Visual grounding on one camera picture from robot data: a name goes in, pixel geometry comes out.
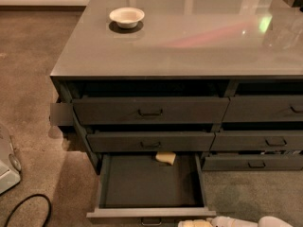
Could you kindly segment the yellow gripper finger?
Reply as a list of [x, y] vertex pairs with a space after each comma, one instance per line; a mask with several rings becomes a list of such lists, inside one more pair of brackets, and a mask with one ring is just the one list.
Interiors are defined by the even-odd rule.
[[210, 222], [202, 219], [182, 220], [177, 227], [213, 227]]

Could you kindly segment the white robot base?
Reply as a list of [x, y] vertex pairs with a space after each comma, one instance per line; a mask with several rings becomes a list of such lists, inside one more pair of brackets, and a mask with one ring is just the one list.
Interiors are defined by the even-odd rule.
[[8, 129], [0, 124], [0, 194], [21, 181], [21, 164], [14, 154]]

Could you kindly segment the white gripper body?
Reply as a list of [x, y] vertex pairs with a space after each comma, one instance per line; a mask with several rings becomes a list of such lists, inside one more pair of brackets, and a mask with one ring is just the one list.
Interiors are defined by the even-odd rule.
[[235, 219], [230, 217], [215, 217], [206, 219], [213, 227], [235, 227]]

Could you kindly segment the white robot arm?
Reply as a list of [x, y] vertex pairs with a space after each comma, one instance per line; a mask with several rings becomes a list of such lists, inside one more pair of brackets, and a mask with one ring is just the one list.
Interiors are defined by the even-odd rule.
[[242, 220], [230, 217], [215, 217], [207, 220], [183, 220], [180, 221], [177, 227], [294, 227], [280, 218], [266, 216], [258, 222]]

